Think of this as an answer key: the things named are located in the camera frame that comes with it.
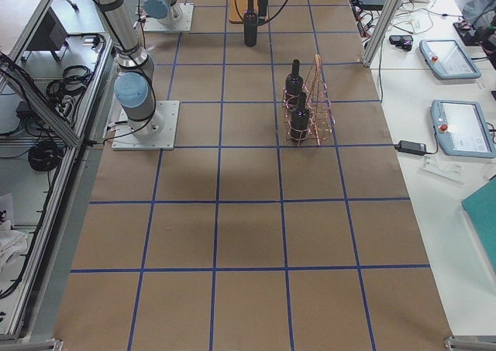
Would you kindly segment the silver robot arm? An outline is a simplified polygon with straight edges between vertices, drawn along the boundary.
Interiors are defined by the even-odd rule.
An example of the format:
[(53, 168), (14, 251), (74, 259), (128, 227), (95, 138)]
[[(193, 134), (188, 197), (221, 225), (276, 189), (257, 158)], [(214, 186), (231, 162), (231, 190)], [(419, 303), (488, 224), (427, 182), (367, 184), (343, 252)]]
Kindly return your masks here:
[[(269, 0), (229, 0), (229, 21), (233, 24), (262, 26), (267, 19)], [(182, 17), (177, 0), (143, 0), (143, 11), (149, 18), (166, 22), (179, 21)]]
[[(92, 0), (102, 25), (115, 44), (119, 76), (114, 94), (127, 115), (130, 133), (146, 136), (160, 127), (153, 92), (154, 62), (141, 43), (124, 5), (124, 0)], [(146, 13), (164, 19), (177, 0), (143, 0)]]

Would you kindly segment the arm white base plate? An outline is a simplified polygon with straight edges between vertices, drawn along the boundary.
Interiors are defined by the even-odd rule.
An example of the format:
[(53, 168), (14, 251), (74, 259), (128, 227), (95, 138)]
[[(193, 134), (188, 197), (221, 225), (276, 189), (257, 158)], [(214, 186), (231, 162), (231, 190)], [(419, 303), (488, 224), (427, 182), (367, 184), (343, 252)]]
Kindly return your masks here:
[(144, 125), (127, 121), (127, 114), (121, 109), (119, 121), (126, 121), (116, 127), (116, 139), (112, 141), (114, 150), (173, 150), (179, 116), (179, 101), (158, 101), (156, 111), (151, 121)]
[(189, 33), (191, 31), (194, 11), (193, 3), (176, 3), (166, 18), (146, 18), (144, 31), (146, 33)]

